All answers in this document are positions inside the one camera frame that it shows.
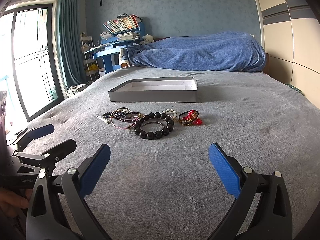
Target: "blue desk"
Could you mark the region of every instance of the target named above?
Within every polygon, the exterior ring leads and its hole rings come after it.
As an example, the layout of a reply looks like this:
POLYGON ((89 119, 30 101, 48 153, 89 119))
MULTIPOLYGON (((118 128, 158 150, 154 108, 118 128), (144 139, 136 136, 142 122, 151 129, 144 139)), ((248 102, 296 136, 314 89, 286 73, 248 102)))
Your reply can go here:
POLYGON ((102 58, 105 73, 109 73, 113 70, 121 68, 120 65, 112 64, 111 57, 113 57, 114 54, 118 54, 120 52, 120 48, 124 48, 126 45, 132 45, 133 43, 134 41, 121 41, 112 43, 106 46, 105 50, 94 53, 93 59, 102 58))

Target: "sliding glass door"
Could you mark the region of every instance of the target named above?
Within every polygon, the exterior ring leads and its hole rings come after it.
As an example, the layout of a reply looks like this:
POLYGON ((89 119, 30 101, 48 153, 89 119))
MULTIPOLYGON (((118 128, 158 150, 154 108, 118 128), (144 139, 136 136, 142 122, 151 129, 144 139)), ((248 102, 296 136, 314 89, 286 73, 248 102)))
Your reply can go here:
POLYGON ((63 100, 52 48, 52 5, 16 8, 11 29, 12 73, 27 121, 63 100))

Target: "blue patterned wallpaper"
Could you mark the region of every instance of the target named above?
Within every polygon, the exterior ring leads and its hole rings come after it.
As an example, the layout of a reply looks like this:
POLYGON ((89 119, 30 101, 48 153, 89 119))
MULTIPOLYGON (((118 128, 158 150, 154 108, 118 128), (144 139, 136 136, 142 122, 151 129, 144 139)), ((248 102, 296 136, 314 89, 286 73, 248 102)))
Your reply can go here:
POLYGON ((255 0, 86 0, 87 33, 99 39, 102 23, 118 14, 136 14, 154 37, 191 36, 233 30, 260 42, 255 0))

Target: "gray stripe panel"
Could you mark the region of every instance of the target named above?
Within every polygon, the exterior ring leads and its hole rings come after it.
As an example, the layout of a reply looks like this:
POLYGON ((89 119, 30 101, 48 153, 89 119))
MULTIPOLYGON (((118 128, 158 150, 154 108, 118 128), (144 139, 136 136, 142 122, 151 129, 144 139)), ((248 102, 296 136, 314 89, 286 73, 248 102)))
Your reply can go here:
POLYGON ((281 22, 290 22, 290 15, 288 11, 263 18, 263 25, 281 22))
POLYGON ((306 0, 286 0, 286 2, 289 8, 308 5, 306 0))
POLYGON ((313 13, 313 11, 310 9, 310 7, 295 8, 295 9, 291 8, 290 17, 291 19, 301 19, 301 18, 316 19, 316 16, 313 13))
POLYGON ((262 11, 262 16, 266 17, 266 16, 269 16, 269 15, 280 13, 280 12, 284 12, 284 11, 288 11, 287 3, 281 3, 281 4, 278 4, 278 5, 273 6, 271 8, 263 10, 262 11))

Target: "black door frame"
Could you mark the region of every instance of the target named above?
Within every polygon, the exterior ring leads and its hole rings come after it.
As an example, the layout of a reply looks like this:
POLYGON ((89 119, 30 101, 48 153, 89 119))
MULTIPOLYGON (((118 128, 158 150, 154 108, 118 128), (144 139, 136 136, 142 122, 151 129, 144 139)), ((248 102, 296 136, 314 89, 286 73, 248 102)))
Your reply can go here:
POLYGON ((58 78, 58 73, 56 69, 56 64, 54 60, 54 55, 53 55, 53 44, 52 44, 52 3, 45 3, 45 4, 35 4, 35 5, 28 5, 28 6, 23 6, 23 7, 17 7, 12 10, 6 11, 4 15, 14 13, 13 15, 13 20, 12 20, 12 28, 11 28, 11 57, 12 57, 12 69, 13 69, 13 79, 14 83, 16 86, 18 98, 23 110, 24 115, 26 116, 27 122, 30 122, 31 120, 35 119, 39 115, 45 113, 46 111, 50 110, 54 106, 60 104, 63 100, 63 93, 61 90, 59 78, 58 78), (38 112, 33 114, 32 116, 28 115, 26 106, 23 102, 23 98, 21 95, 20 87, 18 84, 18 79, 17 79, 17 74, 16 74, 16 68, 15 68, 15 63, 14 63, 14 55, 13 55, 13 36, 14 36, 14 28, 15 28, 15 22, 16 22, 16 17, 17 13, 21 11, 26 11, 26 10, 31 10, 31 9, 40 9, 40 8, 47 8, 47 42, 48 42, 48 56, 49 56, 49 62, 50 62, 50 68, 52 72, 52 77, 53 77, 53 82, 56 88, 56 93, 58 98, 54 100, 52 103, 49 103, 47 106, 44 108, 40 109, 38 112))

